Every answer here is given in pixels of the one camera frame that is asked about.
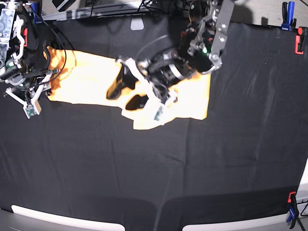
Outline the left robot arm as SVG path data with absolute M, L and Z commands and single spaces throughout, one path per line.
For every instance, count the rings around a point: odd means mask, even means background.
M 189 24 L 182 31 L 178 48 L 161 49 L 152 58 L 141 59 L 147 46 L 135 58 L 118 58 L 121 69 L 109 87 L 106 98 L 116 100 L 122 89 L 135 89 L 137 82 L 145 88 L 145 96 L 136 95 L 127 104 L 136 110 L 155 101 L 168 107 L 178 100 L 170 88 L 194 74 L 210 74 L 222 66 L 227 31 L 234 10 L 232 0 L 194 0 L 189 7 Z

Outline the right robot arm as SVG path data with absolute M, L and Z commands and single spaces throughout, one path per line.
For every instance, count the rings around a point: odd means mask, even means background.
M 5 94 L 18 101 L 27 114 L 40 113 L 39 97 L 50 89 L 50 79 L 57 70 L 50 70 L 51 55 L 46 42 L 39 45 L 34 28 L 40 17 L 40 0 L 2 0 L 0 11 L 0 80 L 12 87 Z M 28 55 L 42 48 L 46 64 L 35 68 L 26 63 Z

